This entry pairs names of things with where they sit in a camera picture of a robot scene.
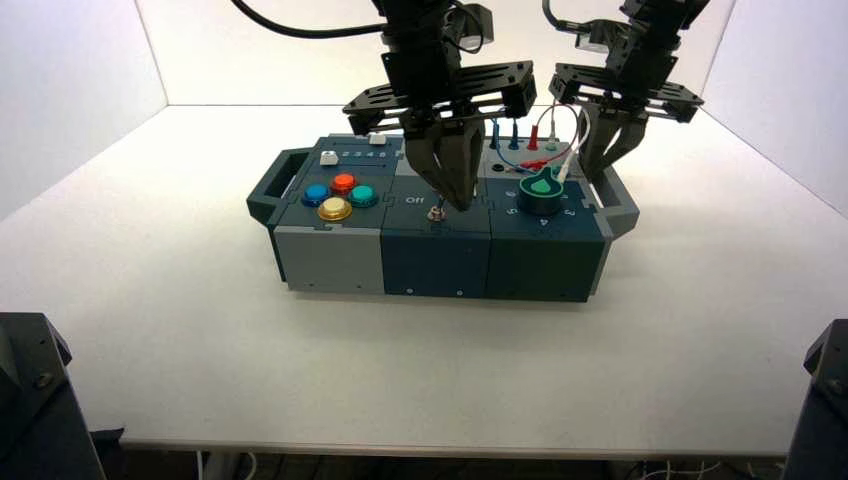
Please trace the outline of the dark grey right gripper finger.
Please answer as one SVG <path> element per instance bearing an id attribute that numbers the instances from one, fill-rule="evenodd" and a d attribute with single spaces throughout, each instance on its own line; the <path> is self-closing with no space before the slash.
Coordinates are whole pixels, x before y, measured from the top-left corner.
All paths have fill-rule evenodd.
<path id="1" fill-rule="evenodd" d="M 587 138 L 581 147 L 580 165 L 585 177 L 594 181 L 601 173 L 611 166 L 615 157 L 608 150 L 615 152 L 615 135 L 620 129 L 618 112 L 597 105 L 583 108 L 586 113 L 585 133 Z"/>
<path id="2" fill-rule="evenodd" d="M 644 138 L 648 114 L 629 115 L 619 125 L 617 138 L 606 151 L 606 166 L 611 166 L 639 146 Z"/>

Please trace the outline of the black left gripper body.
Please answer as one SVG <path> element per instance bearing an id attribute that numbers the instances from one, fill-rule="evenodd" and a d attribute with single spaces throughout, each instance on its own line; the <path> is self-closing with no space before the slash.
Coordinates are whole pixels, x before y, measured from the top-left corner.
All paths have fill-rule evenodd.
<path id="1" fill-rule="evenodd" d="M 457 62 L 382 56 L 390 82 L 370 87 L 343 107 L 353 132 L 423 131 L 446 121 L 517 119 L 536 100 L 533 62 L 461 67 Z"/>

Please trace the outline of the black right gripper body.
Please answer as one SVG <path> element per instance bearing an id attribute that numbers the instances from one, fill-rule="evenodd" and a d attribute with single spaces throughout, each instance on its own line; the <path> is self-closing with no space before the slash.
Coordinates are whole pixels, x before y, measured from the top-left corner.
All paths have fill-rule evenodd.
<path id="1" fill-rule="evenodd" d="M 612 49 L 603 67 L 558 63 L 549 92 L 565 105 L 597 106 L 688 123 L 704 100 L 668 80 L 677 61 L 671 50 L 625 42 Z"/>

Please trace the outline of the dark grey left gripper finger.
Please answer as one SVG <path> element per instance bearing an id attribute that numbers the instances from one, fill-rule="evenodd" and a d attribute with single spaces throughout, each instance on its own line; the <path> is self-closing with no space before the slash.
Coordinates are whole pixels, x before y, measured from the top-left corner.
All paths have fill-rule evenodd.
<path id="1" fill-rule="evenodd" d="M 404 131 L 406 158 L 411 168 L 447 203 L 457 207 L 458 193 L 446 159 L 441 152 L 442 129 Z"/>
<path id="2" fill-rule="evenodd" d="M 484 136 L 482 120 L 454 122 L 443 133 L 444 196 L 459 211 L 468 210 L 474 198 Z"/>

